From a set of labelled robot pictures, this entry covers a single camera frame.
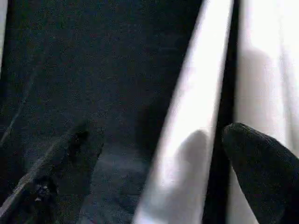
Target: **white fabric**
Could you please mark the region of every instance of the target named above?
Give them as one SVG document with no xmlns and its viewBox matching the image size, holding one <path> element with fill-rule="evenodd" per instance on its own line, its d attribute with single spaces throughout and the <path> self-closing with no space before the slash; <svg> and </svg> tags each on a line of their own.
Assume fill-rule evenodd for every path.
<svg viewBox="0 0 299 224">
<path fill-rule="evenodd" d="M 232 2 L 203 3 L 135 224 L 201 221 Z"/>
<path fill-rule="evenodd" d="M 290 150 L 299 144 L 298 137 L 293 138 L 299 130 L 299 34 L 293 25 L 298 21 L 295 15 L 299 17 L 294 3 L 247 0 L 241 4 L 235 117 Z M 234 172 L 227 221 L 258 223 Z"/>
</svg>

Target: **black fabric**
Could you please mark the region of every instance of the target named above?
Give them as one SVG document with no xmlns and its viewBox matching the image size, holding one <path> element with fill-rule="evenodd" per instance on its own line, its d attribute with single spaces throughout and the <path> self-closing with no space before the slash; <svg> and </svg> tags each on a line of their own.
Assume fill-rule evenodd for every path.
<svg viewBox="0 0 299 224">
<path fill-rule="evenodd" d="M 136 198 L 122 201 L 128 201 L 130 220 L 200 4 L 197 0 L 9 1 L 0 80 L 1 136 L 28 97 L 0 147 L 0 201 L 53 138 L 77 121 L 91 119 L 105 133 L 100 163 L 109 162 L 103 165 L 105 173 L 99 169 L 96 176 L 117 181 L 116 194 L 127 193 L 119 186 L 120 174 L 131 180 L 123 185 Z M 123 161 L 135 159 L 146 168 L 123 166 Z M 95 181 L 94 192 L 106 192 L 101 189 L 103 181 Z M 94 204 L 99 210 L 99 203 Z"/>
<path fill-rule="evenodd" d="M 241 123 L 223 132 L 224 149 L 260 224 L 299 221 L 299 160 L 276 139 Z"/>
</svg>

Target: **white curtain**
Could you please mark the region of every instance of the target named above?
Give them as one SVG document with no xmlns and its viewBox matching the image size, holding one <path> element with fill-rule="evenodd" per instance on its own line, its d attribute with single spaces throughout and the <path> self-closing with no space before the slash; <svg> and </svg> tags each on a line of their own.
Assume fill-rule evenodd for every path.
<svg viewBox="0 0 299 224">
<path fill-rule="evenodd" d="M 299 21 L 294 0 L 244 0 L 238 43 L 235 121 L 299 155 Z M 232 171 L 228 224 L 257 224 Z"/>
</svg>

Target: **dark background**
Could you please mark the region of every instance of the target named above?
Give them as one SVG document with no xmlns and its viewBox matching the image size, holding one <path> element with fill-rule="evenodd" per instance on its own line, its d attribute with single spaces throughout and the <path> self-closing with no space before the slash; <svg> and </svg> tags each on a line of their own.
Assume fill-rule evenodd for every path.
<svg viewBox="0 0 299 224">
<path fill-rule="evenodd" d="M 1 136 L 28 97 L 0 148 L 0 202 L 43 154 L 42 148 L 82 119 L 103 128 L 107 145 L 136 149 L 150 161 L 200 5 L 198 0 L 9 1 Z M 228 52 L 229 61 L 233 52 Z M 222 95 L 229 100 L 222 102 L 226 114 L 221 118 L 225 122 L 218 120 L 220 129 L 232 121 L 231 66 L 226 73 L 231 73 L 227 82 L 233 88 Z M 212 164 L 215 158 L 223 161 L 224 155 L 214 155 Z M 223 166 L 228 170 L 227 161 Z M 225 185 L 227 174 L 223 177 L 224 182 L 209 184 Z M 207 215 L 223 210 L 225 200 L 215 208 L 208 197 L 207 204 L 204 219 L 212 223 Z"/>
</svg>

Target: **white sheet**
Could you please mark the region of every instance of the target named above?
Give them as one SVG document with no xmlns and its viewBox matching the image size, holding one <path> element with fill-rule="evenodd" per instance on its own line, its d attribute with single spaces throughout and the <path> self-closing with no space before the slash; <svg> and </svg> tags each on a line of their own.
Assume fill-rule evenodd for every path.
<svg viewBox="0 0 299 224">
<path fill-rule="evenodd" d="M 135 224 L 201 221 L 232 2 L 203 3 Z"/>
<path fill-rule="evenodd" d="M 282 68 L 287 94 L 292 152 L 299 156 L 299 2 L 277 0 L 280 18 Z"/>
<path fill-rule="evenodd" d="M 235 121 L 292 148 L 281 64 L 278 6 L 272 0 L 241 4 Z M 232 173 L 228 224 L 257 224 Z"/>
</svg>

